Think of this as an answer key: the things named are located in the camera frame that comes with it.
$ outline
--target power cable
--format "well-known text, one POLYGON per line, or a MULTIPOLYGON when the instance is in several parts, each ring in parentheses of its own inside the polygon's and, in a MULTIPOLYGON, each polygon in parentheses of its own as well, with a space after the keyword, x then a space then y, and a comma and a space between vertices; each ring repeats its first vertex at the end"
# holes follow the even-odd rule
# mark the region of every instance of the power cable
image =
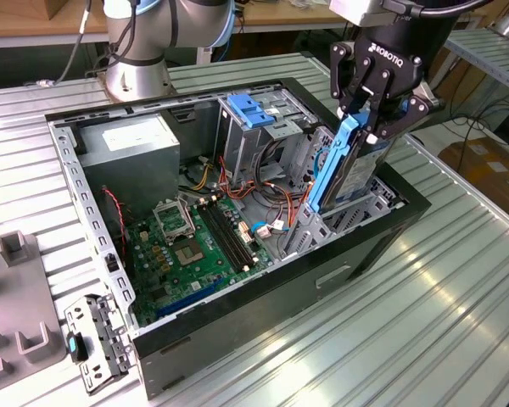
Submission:
POLYGON ((40 87, 53 87, 57 86, 60 82, 64 80, 64 78, 68 75, 71 69, 71 65, 74 63, 74 58, 77 55, 77 50, 79 49, 79 46, 81 45, 81 41, 83 39, 83 36, 85 35, 85 28, 87 27, 87 21, 88 17, 91 13, 92 8, 92 0, 87 0, 85 5, 85 10, 83 11, 83 17, 81 18, 81 24, 79 26, 79 34, 76 38, 76 43, 74 44, 73 49, 71 50, 70 57, 68 58, 68 63, 66 64, 64 70, 62 71, 62 74, 59 76, 59 78, 56 81, 51 81, 49 79, 41 79, 39 81, 35 82, 27 82, 25 83, 25 86, 28 85, 38 85, 40 87))

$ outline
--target blue latch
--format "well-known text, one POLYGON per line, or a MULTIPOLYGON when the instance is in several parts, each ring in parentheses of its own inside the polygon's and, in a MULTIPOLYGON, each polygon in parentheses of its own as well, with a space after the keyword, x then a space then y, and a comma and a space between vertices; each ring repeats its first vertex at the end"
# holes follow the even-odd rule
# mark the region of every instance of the blue latch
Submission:
POLYGON ((227 100, 232 109, 245 121, 249 129, 275 122, 275 118, 266 114, 264 109, 260 107, 260 103, 246 93, 230 95, 227 100))

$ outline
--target metal bracket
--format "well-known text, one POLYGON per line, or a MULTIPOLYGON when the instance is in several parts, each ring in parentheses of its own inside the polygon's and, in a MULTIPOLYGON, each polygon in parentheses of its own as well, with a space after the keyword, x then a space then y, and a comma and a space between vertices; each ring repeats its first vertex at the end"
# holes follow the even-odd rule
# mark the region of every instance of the metal bracket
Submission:
POLYGON ((68 329, 81 334, 87 349, 88 358, 79 366, 87 393, 93 395, 125 376, 135 357, 113 296, 80 298, 65 313, 68 329))

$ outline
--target robotic arm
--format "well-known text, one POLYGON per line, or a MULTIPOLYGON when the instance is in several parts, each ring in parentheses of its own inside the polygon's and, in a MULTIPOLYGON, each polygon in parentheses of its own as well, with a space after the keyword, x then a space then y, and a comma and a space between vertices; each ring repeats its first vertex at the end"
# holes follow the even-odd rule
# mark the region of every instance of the robotic arm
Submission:
POLYGON ((105 0, 109 43, 107 88, 122 101, 170 92, 168 47, 219 47, 234 24, 233 0, 105 0))

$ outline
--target aluminum table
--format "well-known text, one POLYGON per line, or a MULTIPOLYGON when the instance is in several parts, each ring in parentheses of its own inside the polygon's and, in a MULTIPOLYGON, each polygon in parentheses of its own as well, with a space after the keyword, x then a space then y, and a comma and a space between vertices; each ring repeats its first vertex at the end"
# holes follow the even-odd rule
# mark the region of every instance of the aluminum table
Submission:
MULTIPOLYGON (((171 70, 180 92, 293 76, 330 109, 329 74, 299 54, 171 70)), ((0 233, 35 233, 64 308, 102 283, 42 115, 105 105, 95 80, 0 90, 0 233)), ((388 161, 432 203, 364 276, 149 403, 136 369, 88 397, 66 358, 0 391, 12 405, 505 405, 509 218, 411 138, 388 161)))

